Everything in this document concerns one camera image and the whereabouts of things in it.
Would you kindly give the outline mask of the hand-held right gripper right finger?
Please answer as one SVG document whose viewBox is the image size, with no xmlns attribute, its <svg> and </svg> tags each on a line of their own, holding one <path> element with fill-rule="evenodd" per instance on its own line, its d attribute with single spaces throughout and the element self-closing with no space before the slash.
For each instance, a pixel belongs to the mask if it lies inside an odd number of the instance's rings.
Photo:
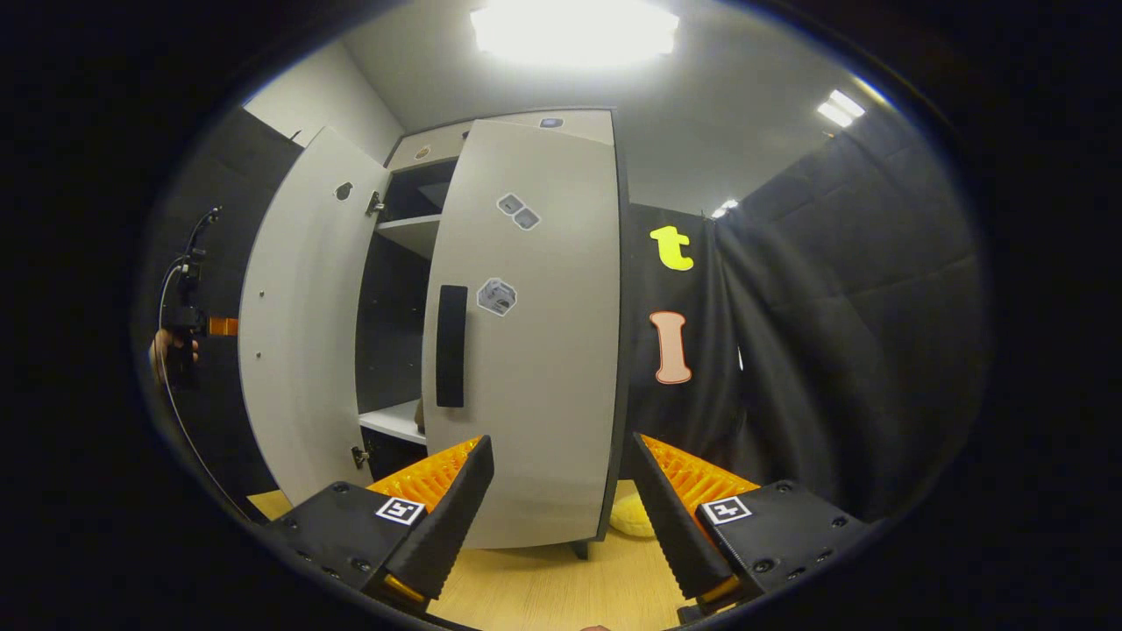
<svg viewBox="0 0 1122 631">
<path fill-rule="evenodd" d="M 653 436 L 632 435 L 634 481 L 686 614 L 712 614 L 813 578 L 870 523 L 797 482 L 757 485 Z"/>
</svg>

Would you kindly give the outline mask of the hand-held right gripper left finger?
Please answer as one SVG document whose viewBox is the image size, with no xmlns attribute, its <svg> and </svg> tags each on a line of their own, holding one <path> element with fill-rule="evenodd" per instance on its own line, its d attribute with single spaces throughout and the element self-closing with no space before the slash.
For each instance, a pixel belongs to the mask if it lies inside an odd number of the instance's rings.
<svg viewBox="0 0 1122 631">
<path fill-rule="evenodd" d="M 425 613 L 444 589 L 493 476 L 493 439 L 475 436 L 366 487 L 328 484 L 264 532 L 310 570 Z"/>
</svg>

